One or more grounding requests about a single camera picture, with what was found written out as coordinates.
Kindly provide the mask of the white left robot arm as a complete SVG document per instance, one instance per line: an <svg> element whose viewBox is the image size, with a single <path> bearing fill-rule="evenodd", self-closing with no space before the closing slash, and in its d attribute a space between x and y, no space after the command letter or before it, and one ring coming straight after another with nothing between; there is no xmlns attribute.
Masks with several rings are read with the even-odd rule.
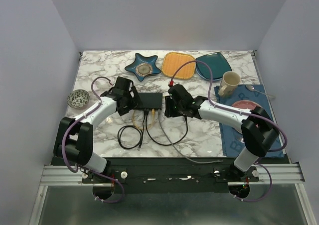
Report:
<svg viewBox="0 0 319 225"><path fill-rule="evenodd" d="M111 171L107 168L108 160L93 151L93 132L112 114L125 115L135 109L141 99L134 82L123 77L118 77L100 95L91 90L97 102L74 118L64 117L60 121L53 153L63 159L71 172L76 173L82 167L93 171L94 178L104 183L110 179Z"/></svg>

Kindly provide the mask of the black network switch box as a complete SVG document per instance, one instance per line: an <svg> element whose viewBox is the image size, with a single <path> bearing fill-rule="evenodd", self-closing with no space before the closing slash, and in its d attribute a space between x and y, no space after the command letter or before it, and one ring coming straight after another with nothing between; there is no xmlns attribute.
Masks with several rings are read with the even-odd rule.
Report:
<svg viewBox="0 0 319 225"><path fill-rule="evenodd" d="M141 101L136 107L137 110L161 110L162 108L162 93L139 93Z"/></svg>

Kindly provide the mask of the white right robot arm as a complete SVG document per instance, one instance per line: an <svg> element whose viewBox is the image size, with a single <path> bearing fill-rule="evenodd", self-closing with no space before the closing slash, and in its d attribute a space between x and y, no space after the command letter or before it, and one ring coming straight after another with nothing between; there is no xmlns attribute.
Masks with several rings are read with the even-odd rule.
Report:
<svg viewBox="0 0 319 225"><path fill-rule="evenodd" d="M229 169L229 175L235 181L245 178L250 167L270 152L280 134L278 127L261 107L253 110L238 109L212 102L203 96L194 98L181 84L171 86L164 99L166 117L184 115L213 120L241 132L245 147Z"/></svg>

